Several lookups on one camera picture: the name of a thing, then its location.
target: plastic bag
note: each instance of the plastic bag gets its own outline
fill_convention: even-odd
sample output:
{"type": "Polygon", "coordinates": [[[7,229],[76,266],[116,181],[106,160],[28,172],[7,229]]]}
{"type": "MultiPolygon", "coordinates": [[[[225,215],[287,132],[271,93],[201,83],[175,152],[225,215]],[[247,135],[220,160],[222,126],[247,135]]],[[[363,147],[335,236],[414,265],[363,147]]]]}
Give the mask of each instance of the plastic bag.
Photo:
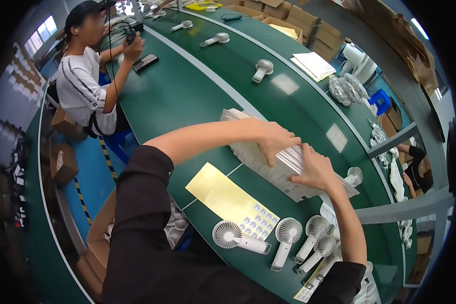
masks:
{"type": "Polygon", "coordinates": [[[346,93],[346,96],[352,103],[361,103],[360,94],[353,88],[352,84],[346,80],[344,77],[339,78],[339,83],[343,88],[343,91],[346,93]]]}
{"type": "Polygon", "coordinates": [[[356,79],[353,75],[349,73],[343,74],[343,77],[353,86],[353,88],[360,94],[361,97],[365,99],[370,99],[370,96],[368,96],[367,90],[363,87],[361,82],[356,79]]]}
{"type": "Polygon", "coordinates": [[[345,91],[339,83],[340,78],[337,78],[334,75],[329,75],[329,92],[331,95],[338,100],[343,106],[349,106],[352,104],[352,101],[349,100],[345,91]]]}

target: hand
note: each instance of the hand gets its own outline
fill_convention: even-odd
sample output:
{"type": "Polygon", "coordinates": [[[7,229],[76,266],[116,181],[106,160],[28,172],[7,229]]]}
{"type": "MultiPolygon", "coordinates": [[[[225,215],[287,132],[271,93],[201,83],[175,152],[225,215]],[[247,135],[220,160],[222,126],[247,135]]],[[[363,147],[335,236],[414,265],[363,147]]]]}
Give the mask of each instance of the hand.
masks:
{"type": "Polygon", "coordinates": [[[123,40],[123,54],[125,60],[135,61],[140,54],[142,54],[143,46],[145,45],[145,39],[140,39],[140,32],[137,32],[134,42],[131,45],[127,44],[127,40],[123,40]]]}
{"type": "Polygon", "coordinates": [[[404,177],[404,181],[406,182],[407,186],[411,187],[411,188],[414,188],[414,186],[412,185],[412,180],[410,179],[410,177],[407,175],[407,173],[403,173],[402,176],[404,177]]]}
{"type": "Polygon", "coordinates": [[[264,136],[257,141],[260,151],[267,158],[269,167],[275,166],[275,155],[283,149],[300,144],[300,137],[295,137],[294,133],[287,131],[276,122],[264,122],[255,120],[260,129],[260,134],[264,136]]]}
{"type": "Polygon", "coordinates": [[[304,170],[301,175],[292,175],[288,179],[297,184],[322,190],[328,194],[337,186],[342,187],[341,181],[334,174],[329,157],[317,153],[309,144],[302,144],[304,170]]]}

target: bubble wrap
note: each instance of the bubble wrap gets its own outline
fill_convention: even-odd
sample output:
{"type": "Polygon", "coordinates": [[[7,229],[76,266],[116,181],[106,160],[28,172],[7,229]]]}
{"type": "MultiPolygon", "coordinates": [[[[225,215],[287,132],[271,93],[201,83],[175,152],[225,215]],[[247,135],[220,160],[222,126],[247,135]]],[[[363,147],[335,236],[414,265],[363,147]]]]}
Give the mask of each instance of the bubble wrap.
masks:
{"type": "MultiPolygon", "coordinates": [[[[385,133],[383,132],[383,130],[380,128],[379,125],[372,122],[370,119],[368,119],[368,122],[370,123],[371,127],[373,128],[373,130],[371,131],[371,138],[370,138],[370,147],[373,148],[373,147],[377,146],[379,143],[383,143],[384,141],[386,141],[387,136],[385,135],[385,133]]],[[[376,158],[382,162],[383,169],[387,171],[389,168],[389,161],[387,160],[387,151],[380,155],[377,155],[376,158]]]]}
{"type": "Polygon", "coordinates": [[[352,84],[346,80],[346,78],[338,78],[339,84],[343,88],[343,91],[346,93],[346,96],[352,103],[361,103],[360,94],[353,88],[352,84]]]}
{"type": "Polygon", "coordinates": [[[356,90],[356,92],[363,98],[365,99],[370,99],[370,96],[368,96],[367,90],[363,87],[361,82],[359,82],[358,79],[356,79],[353,75],[349,73],[343,74],[343,77],[349,82],[353,88],[356,90]]]}
{"type": "Polygon", "coordinates": [[[349,106],[352,104],[352,101],[348,98],[345,91],[341,87],[339,79],[340,78],[337,78],[334,75],[329,75],[329,92],[343,106],[349,106]]]}

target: yellow paper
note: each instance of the yellow paper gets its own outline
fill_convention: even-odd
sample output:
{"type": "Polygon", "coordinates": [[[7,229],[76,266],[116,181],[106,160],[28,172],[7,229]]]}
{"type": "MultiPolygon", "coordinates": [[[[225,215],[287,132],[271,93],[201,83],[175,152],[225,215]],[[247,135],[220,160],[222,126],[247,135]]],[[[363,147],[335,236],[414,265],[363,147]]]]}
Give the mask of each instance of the yellow paper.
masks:
{"type": "Polygon", "coordinates": [[[322,267],[322,263],[320,263],[317,266],[316,270],[313,272],[313,274],[311,274],[309,279],[307,279],[306,283],[304,283],[304,286],[298,291],[298,293],[296,293],[296,295],[293,297],[293,299],[296,299],[297,301],[301,301],[304,303],[307,303],[309,301],[311,295],[313,295],[313,293],[317,287],[314,288],[311,284],[308,284],[308,283],[310,281],[312,281],[313,279],[317,280],[316,274],[319,272],[321,267],[322,267]]]}
{"type": "Polygon", "coordinates": [[[201,2],[201,3],[194,3],[194,4],[186,5],[187,8],[195,10],[195,11],[205,10],[208,6],[220,7],[220,6],[222,6],[222,4],[214,3],[214,2],[201,2]]]}
{"type": "Polygon", "coordinates": [[[279,217],[207,162],[186,186],[200,202],[224,220],[237,223],[242,232],[265,240],[279,217]]]}
{"type": "Polygon", "coordinates": [[[294,29],[290,29],[288,27],[283,27],[283,26],[278,26],[278,25],[275,25],[275,24],[269,24],[271,27],[273,27],[274,29],[282,32],[282,33],[285,33],[287,36],[291,37],[291,38],[294,38],[294,39],[297,39],[297,34],[296,34],[296,30],[294,29]]]}

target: worker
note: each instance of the worker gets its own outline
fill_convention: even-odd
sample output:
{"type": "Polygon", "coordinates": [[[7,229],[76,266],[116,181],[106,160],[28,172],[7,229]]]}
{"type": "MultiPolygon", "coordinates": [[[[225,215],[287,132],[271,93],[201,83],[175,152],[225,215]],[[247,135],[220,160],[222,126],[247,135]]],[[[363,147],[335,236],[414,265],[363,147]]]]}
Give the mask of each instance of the worker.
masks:
{"type": "Polygon", "coordinates": [[[397,149],[413,157],[411,164],[404,171],[404,181],[410,189],[412,198],[426,193],[433,185],[431,164],[427,153],[418,147],[400,144],[397,149]]]}
{"type": "MultiPolygon", "coordinates": [[[[285,303],[236,269],[200,253],[171,250],[163,230],[170,217],[167,186],[176,174],[175,166],[241,141],[257,142],[269,166],[275,165],[282,149],[301,144],[299,137],[277,123],[247,118],[187,126],[134,151],[117,181],[115,226],[103,282],[105,304],[285,303]]],[[[339,223],[344,260],[332,266],[310,303],[350,304],[366,269],[363,228],[330,160],[307,143],[302,150],[304,171],[290,180],[328,193],[339,223]]],[[[280,277],[272,275],[274,281],[280,277]]]]}
{"type": "Polygon", "coordinates": [[[145,41],[137,35],[131,45],[123,44],[97,53],[88,45],[97,44],[103,37],[104,26],[101,3],[93,0],[76,5],[66,18],[64,32],[67,50],[57,72],[57,95],[61,107],[86,134],[111,135],[130,128],[120,107],[116,106],[118,94],[123,89],[128,73],[140,56],[145,41]],[[110,85],[98,84],[99,64],[124,54],[124,60],[110,85]]]}

